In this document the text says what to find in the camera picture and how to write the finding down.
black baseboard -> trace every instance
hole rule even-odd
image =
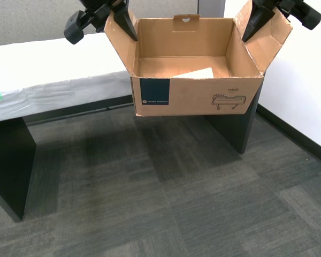
[[[264,108],[260,104],[257,107],[257,113],[268,121],[271,125],[281,131],[285,136],[310,153],[315,158],[321,160],[321,146],[309,139],[297,129],[291,127],[285,121],[277,117],[275,114]]]
[[[89,112],[103,111],[104,109],[107,109],[109,107],[115,107],[118,105],[131,103],[133,103],[132,95],[126,95],[117,98],[101,100],[93,103],[86,103],[54,111],[42,112],[40,114],[25,116],[24,121],[28,125],[40,124],[44,122],[50,122],[52,120],[59,120],[82,114],[87,114]]]

open cardboard box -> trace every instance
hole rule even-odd
[[[172,18],[131,20],[133,41],[110,15],[104,31],[131,75],[136,114],[244,114],[292,27],[275,16],[247,43],[241,38],[252,9],[250,0],[234,19]],[[212,68],[213,78],[173,78]]]

gray carpet tile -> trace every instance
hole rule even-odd
[[[0,256],[321,256],[321,163],[262,119],[239,155],[203,117],[133,107],[29,127],[23,222]]]

white paper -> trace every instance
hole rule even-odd
[[[212,79],[214,78],[213,69],[206,68],[198,71],[192,71],[184,74],[180,74],[177,76],[173,76],[173,78],[183,78],[183,79]]]

